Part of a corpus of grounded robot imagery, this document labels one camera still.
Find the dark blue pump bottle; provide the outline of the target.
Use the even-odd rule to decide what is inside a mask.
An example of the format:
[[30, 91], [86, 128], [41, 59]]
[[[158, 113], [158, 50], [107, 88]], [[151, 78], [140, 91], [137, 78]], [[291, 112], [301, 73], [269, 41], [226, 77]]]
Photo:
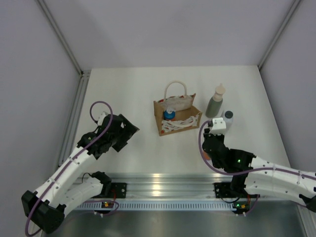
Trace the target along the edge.
[[211, 160], [211, 158], [209, 157], [209, 155], [207, 153], [203, 153], [203, 156], [206, 160]]

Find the white square bottle grey cap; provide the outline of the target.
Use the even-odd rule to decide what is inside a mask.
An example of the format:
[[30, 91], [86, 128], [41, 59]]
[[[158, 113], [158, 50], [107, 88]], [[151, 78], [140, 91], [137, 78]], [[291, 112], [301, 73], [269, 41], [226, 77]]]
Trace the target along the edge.
[[234, 113], [231, 110], [224, 110], [221, 114], [221, 118], [226, 124], [226, 130], [229, 130], [233, 124]]

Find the grey-green bottle beige cap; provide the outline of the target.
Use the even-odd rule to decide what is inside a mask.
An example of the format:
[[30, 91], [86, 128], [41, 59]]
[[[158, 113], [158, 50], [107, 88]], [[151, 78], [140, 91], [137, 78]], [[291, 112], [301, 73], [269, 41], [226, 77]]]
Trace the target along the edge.
[[219, 84], [216, 88], [215, 88], [215, 93], [214, 95], [211, 97], [211, 99], [208, 102], [208, 106], [205, 112], [205, 115], [207, 118], [214, 118], [217, 116], [217, 114], [219, 113], [219, 110], [222, 106], [223, 103], [223, 95], [226, 92], [225, 87], [223, 86], [223, 84]]

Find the watermelon print canvas bag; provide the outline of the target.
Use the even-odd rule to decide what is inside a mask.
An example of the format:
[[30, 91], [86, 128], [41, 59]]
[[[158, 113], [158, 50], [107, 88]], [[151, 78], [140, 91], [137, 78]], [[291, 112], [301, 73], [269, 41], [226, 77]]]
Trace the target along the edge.
[[[180, 96], [167, 97], [168, 88], [175, 83], [183, 86], [184, 93]], [[159, 136], [199, 128], [202, 112], [193, 105], [195, 97], [195, 93], [187, 93], [187, 86], [179, 80], [171, 81], [166, 85], [164, 97], [153, 102], [154, 117]], [[166, 121], [163, 119], [163, 112], [168, 107], [172, 107], [176, 111], [175, 121]]]

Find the light blue pump bottle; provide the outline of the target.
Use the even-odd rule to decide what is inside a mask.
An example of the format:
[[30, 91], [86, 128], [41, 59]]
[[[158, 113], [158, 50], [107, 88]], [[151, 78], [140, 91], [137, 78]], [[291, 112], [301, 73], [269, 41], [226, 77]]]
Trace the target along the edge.
[[172, 107], [168, 107], [163, 112], [163, 119], [166, 121], [175, 121], [176, 111]]

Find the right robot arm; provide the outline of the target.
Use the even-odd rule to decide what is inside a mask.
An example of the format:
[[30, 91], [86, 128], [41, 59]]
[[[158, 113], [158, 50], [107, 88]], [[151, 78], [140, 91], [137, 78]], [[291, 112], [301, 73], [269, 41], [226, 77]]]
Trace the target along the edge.
[[259, 195], [293, 201], [316, 210], [316, 174], [264, 160], [253, 153], [230, 149], [223, 135], [210, 129], [203, 132], [199, 149], [205, 163], [215, 172], [231, 176], [230, 191], [235, 196]]

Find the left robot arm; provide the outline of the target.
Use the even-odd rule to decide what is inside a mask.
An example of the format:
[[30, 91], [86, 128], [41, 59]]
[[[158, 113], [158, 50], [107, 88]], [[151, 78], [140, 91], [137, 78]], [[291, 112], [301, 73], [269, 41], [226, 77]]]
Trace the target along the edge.
[[75, 188], [71, 185], [110, 148], [119, 152], [139, 131], [122, 114], [103, 112], [94, 131], [82, 135], [71, 155], [35, 191], [25, 191], [21, 197], [27, 222], [33, 222], [46, 234], [55, 232], [65, 217], [79, 205], [93, 197], [111, 193], [112, 180], [104, 172], [91, 174], [87, 181]]

